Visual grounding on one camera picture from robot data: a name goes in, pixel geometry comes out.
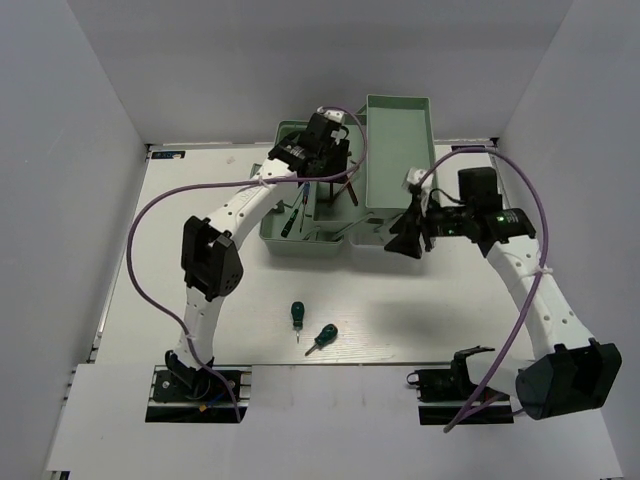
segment white tabletop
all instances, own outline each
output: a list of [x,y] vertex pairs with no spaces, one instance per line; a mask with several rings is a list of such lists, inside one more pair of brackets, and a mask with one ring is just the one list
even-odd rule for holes
[[[187,150],[183,159],[150,160],[138,210],[156,195],[190,183],[247,178],[269,146]],[[437,156],[449,151],[438,146]],[[457,170],[487,166],[485,154],[454,157],[438,173],[439,186],[457,195]],[[136,237],[134,266],[154,298],[182,315],[182,226],[205,216],[233,194],[229,189],[179,194],[157,205]],[[421,261],[383,251],[356,250],[345,242],[332,260],[272,257],[257,234],[244,242],[245,275],[225,301],[214,339],[217,364],[422,363],[450,361],[475,345],[500,347],[517,317],[504,284],[477,246],[463,238],[439,239]],[[289,310],[306,307],[300,344]],[[304,357],[313,338],[334,323],[338,339]],[[138,297],[122,264],[96,363],[162,363],[179,327]],[[532,358],[523,331],[512,353]]]
[[599,411],[421,426],[403,366],[253,367],[240,425],[145,423],[152,364],[80,365],[48,469],[73,480],[598,479],[621,475]]

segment purple cable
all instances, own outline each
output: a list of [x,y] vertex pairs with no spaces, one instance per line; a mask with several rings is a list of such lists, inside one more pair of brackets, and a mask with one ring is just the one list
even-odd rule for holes
[[478,413],[480,410],[484,410],[485,408],[487,408],[489,405],[491,405],[492,403],[498,402],[500,400],[503,400],[505,398],[504,394],[499,393],[497,395],[494,395],[493,397],[491,397],[489,400],[486,400],[485,402],[481,403],[480,405],[478,405],[477,407],[474,408],[470,408],[469,410],[467,410],[467,413],[465,413],[462,418],[460,419],[460,421],[465,420],[467,418],[469,418],[472,415],[475,415],[476,413]]
[[329,110],[340,110],[341,112],[346,113],[347,115],[349,115],[354,120],[354,122],[358,126],[358,129],[360,130],[360,134],[362,135],[362,142],[363,142],[362,155],[360,155],[360,159],[358,160],[358,162],[353,167],[345,170],[342,173],[337,173],[335,175],[330,175],[328,177],[320,177],[320,178],[305,178],[305,177],[284,178],[284,177],[276,177],[276,178],[269,178],[269,179],[265,178],[265,179],[262,179],[262,181],[260,181],[260,180],[242,180],[242,181],[238,181],[238,182],[225,182],[225,183],[200,183],[200,184],[196,184],[196,185],[185,185],[183,187],[174,188],[172,190],[169,190],[168,192],[164,192],[163,194],[158,195],[157,197],[152,199],[149,203],[147,203],[142,208],[142,210],[140,210],[140,212],[136,215],[135,219],[133,220],[133,223],[131,224],[131,228],[129,229],[129,234],[127,235],[127,248],[126,248],[127,272],[129,273],[129,279],[131,280],[131,283],[133,284],[133,288],[150,305],[152,305],[153,307],[157,308],[162,313],[168,315],[173,320],[178,322],[178,324],[180,325],[180,328],[182,328],[182,331],[185,334],[185,337],[187,338],[187,344],[189,346],[189,351],[191,352],[191,355],[193,356],[193,358],[196,361],[196,363],[198,365],[200,365],[200,367],[202,367],[206,372],[208,372],[208,373],[214,375],[215,377],[217,377],[222,382],[222,384],[226,387],[227,391],[229,392],[229,395],[231,396],[231,401],[233,403],[233,408],[235,409],[235,412],[236,412],[236,418],[238,420],[238,423],[240,423],[240,421],[241,421],[240,409],[238,408],[238,401],[236,400],[236,396],[233,393],[233,388],[231,387],[231,385],[229,385],[229,382],[220,373],[215,371],[213,368],[211,368],[209,365],[207,365],[206,363],[204,363],[200,359],[200,357],[198,356],[198,354],[196,352],[196,349],[195,349],[195,347],[193,345],[193,341],[190,338],[189,328],[184,323],[184,321],[178,315],[176,315],[171,310],[169,310],[167,307],[165,307],[164,305],[160,304],[159,302],[157,302],[156,300],[151,298],[151,296],[149,296],[149,294],[147,292],[145,292],[142,289],[142,287],[140,286],[140,282],[138,282],[136,274],[135,274],[135,272],[133,270],[133,240],[134,240],[134,237],[135,237],[135,234],[136,234],[136,230],[138,229],[138,226],[140,225],[140,222],[142,221],[142,218],[149,212],[149,210],[151,210],[155,205],[160,203],[162,200],[164,200],[164,199],[166,199],[168,197],[171,197],[171,196],[173,196],[173,195],[175,195],[177,193],[189,192],[189,191],[192,191],[192,190],[203,190],[203,189],[208,189],[208,188],[253,187],[253,186],[261,185],[263,183],[272,184],[272,183],[293,183],[293,182],[296,182],[296,183],[297,182],[330,182],[330,181],[338,180],[338,179],[344,177],[345,175],[348,175],[351,172],[356,171],[358,168],[360,168],[360,165],[367,158],[368,142],[367,142],[367,135],[366,135],[366,133],[364,131],[364,127],[362,126],[362,123],[360,123],[360,120],[358,120],[358,117],[356,117],[353,113],[349,112],[348,110],[345,110],[344,108],[340,108],[340,107],[324,107],[324,108],[325,109],[329,109]]
[[[542,225],[542,245],[540,246],[540,261],[538,265],[540,266],[540,268],[544,268],[545,264],[547,263],[547,253],[549,251],[549,224],[547,222],[547,215],[544,211],[544,207],[542,206],[542,200],[540,199],[540,195],[538,195],[538,192],[536,191],[535,187],[531,183],[531,180],[529,180],[529,177],[527,177],[524,171],[522,171],[522,169],[506,155],[500,152],[497,152],[494,149],[486,148],[486,147],[465,147],[465,148],[460,148],[458,150],[454,150],[452,152],[447,153],[440,160],[438,160],[433,165],[433,167],[427,170],[427,173],[425,173],[423,177],[420,179],[420,182],[418,182],[418,186],[422,186],[425,180],[429,178],[429,176],[432,175],[433,172],[435,172],[436,168],[438,168],[444,162],[449,160],[451,157],[454,157],[455,155],[459,155],[462,153],[488,153],[490,155],[494,155],[499,159],[501,159],[502,161],[504,161],[513,170],[515,170],[515,172],[520,176],[520,178],[527,185],[527,188],[531,192],[531,195],[533,196],[536,206],[538,207],[538,213],[540,214],[540,223]],[[527,318],[527,314],[529,313],[529,309],[531,308],[531,304],[533,303],[533,299],[536,295],[536,292],[538,291],[538,287],[540,286],[541,280],[542,280],[542,272],[537,272],[533,277],[533,284],[531,285],[531,290],[529,290],[529,294],[527,295],[527,298],[522,304],[522,308],[520,309],[520,315],[518,316],[518,319],[516,320],[516,323],[513,326],[513,330],[511,330],[509,337],[507,337],[506,342],[504,343],[504,345],[502,346],[502,349],[496,356],[496,359],[494,360],[493,364],[487,371],[487,374],[480,381],[480,383],[478,384],[476,389],[473,391],[471,396],[467,399],[467,401],[462,406],[462,408],[460,408],[460,410],[458,411],[456,416],[453,418],[453,420],[451,420],[451,422],[449,422],[449,424],[446,427],[444,427],[445,433],[450,432],[451,429],[453,429],[453,427],[455,427],[458,423],[460,423],[460,421],[462,421],[465,418],[465,415],[471,410],[471,404],[474,401],[476,401],[476,399],[484,391],[486,386],[489,384],[489,381],[498,370],[498,367],[504,360],[504,357],[507,356],[509,349],[511,348],[511,346],[513,345],[513,342],[515,342],[516,337],[518,336],[518,332],[520,332],[522,325],[524,325],[524,322]]]

